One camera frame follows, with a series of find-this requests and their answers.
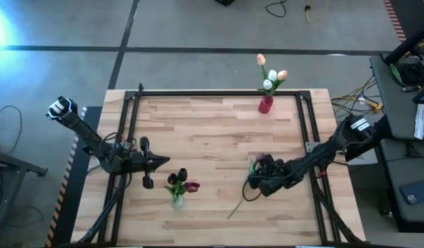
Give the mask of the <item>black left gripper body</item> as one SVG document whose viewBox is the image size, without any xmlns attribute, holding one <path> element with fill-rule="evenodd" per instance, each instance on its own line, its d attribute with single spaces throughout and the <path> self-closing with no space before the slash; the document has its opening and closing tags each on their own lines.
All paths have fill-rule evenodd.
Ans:
<svg viewBox="0 0 424 248">
<path fill-rule="evenodd" d="M 150 176 L 152 161 L 149 139 L 143 136 L 140 138 L 140 151 L 131 153 L 131 171 L 145 173 L 142 178 L 142 185 L 145 189 L 153 188 L 153 181 Z"/>
</svg>

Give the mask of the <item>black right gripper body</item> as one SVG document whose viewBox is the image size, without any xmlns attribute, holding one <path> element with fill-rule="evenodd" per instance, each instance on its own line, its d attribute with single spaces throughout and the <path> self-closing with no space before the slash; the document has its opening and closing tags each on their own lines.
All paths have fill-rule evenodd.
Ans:
<svg viewBox="0 0 424 248">
<path fill-rule="evenodd" d="M 274 160 L 270 154 L 263 155 L 258 162 L 261 166 L 258 188 L 263 196 L 268 197 L 281 188 L 290 188 L 289 162 L 280 158 Z"/>
</svg>

